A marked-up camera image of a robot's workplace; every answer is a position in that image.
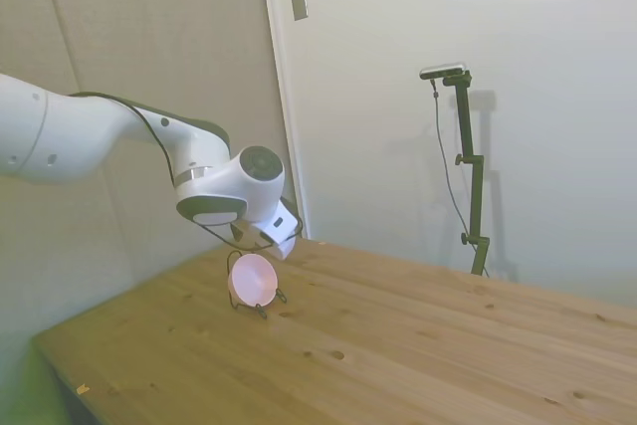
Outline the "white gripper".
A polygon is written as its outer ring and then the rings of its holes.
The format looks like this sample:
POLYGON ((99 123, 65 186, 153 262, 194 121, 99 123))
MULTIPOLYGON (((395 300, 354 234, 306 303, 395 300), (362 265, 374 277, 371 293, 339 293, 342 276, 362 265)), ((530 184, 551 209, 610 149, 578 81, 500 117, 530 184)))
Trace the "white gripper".
POLYGON ((279 261, 286 260, 295 248, 297 235, 291 235, 282 243, 276 243, 265 233, 249 238, 249 247, 260 254, 268 254, 279 261))

